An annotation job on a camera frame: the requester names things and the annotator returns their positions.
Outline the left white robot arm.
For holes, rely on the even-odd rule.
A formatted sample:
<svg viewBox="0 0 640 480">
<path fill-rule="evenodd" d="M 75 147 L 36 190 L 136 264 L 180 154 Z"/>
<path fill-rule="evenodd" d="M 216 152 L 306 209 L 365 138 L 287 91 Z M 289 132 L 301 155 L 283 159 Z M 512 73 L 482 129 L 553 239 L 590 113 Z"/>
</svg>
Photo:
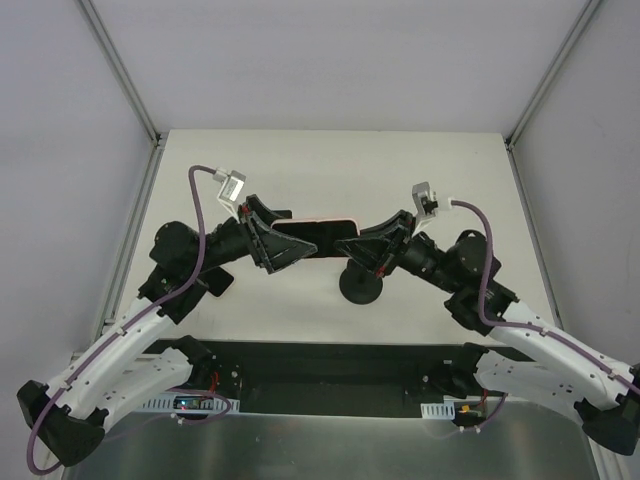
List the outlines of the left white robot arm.
<svg viewBox="0 0 640 480">
<path fill-rule="evenodd" d="M 315 244 L 273 229 L 287 220 L 251 195 L 235 216 L 207 232 L 173 221 L 156 233 L 150 257 L 155 267 L 124 316 L 61 374 L 41 383 L 27 381 L 17 392 L 31 432 L 27 464 L 32 473 L 50 471 L 34 459 L 42 442 L 59 465 L 86 459 L 126 415 L 157 394 L 174 388 L 215 395 L 218 370 L 212 353 L 190 335 L 175 340 L 150 365 L 134 372 L 130 364 L 167 330 L 186 319 L 208 293 L 224 264 L 245 256 L 270 273 L 314 255 Z"/>
</svg>

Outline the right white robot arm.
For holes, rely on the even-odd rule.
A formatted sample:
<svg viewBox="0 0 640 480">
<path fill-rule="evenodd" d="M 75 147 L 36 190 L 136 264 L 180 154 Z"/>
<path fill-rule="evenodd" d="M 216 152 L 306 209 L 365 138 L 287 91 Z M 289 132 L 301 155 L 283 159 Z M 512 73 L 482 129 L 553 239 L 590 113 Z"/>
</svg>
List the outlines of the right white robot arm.
<svg viewBox="0 0 640 480">
<path fill-rule="evenodd" d="M 547 323 L 494 279 L 500 268 L 490 231 L 465 230 L 446 251 L 401 211 L 336 249 L 378 278 L 395 268 L 450 293 L 445 307 L 463 328 L 524 354 L 508 360 L 479 346 L 450 367 L 453 395 L 479 388 L 511 394 L 574 422 L 595 443 L 630 456 L 639 441 L 639 369 L 607 356 Z"/>
</svg>

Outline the black folding phone stand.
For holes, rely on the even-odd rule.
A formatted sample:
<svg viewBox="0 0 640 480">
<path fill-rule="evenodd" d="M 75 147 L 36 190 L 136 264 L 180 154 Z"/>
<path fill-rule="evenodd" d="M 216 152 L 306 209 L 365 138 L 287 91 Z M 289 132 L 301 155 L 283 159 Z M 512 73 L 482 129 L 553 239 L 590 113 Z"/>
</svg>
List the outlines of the black folding phone stand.
<svg viewBox="0 0 640 480">
<path fill-rule="evenodd" d="M 272 210 L 270 215 L 275 219 L 285 219 L 289 220 L 293 218 L 293 213 L 291 210 Z"/>
</svg>

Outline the black round-base phone stand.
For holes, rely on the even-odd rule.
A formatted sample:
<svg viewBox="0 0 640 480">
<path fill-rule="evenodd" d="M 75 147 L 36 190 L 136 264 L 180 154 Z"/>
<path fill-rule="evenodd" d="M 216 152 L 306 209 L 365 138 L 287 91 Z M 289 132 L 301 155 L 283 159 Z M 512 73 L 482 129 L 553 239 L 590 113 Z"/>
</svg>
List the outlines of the black round-base phone stand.
<svg viewBox="0 0 640 480">
<path fill-rule="evenodd" d="M 367 305 L 376 301 L 383 290 L 383 280 L 349 260 L 339 278 L 342 296 L 356 305 Z"/>
</svg>

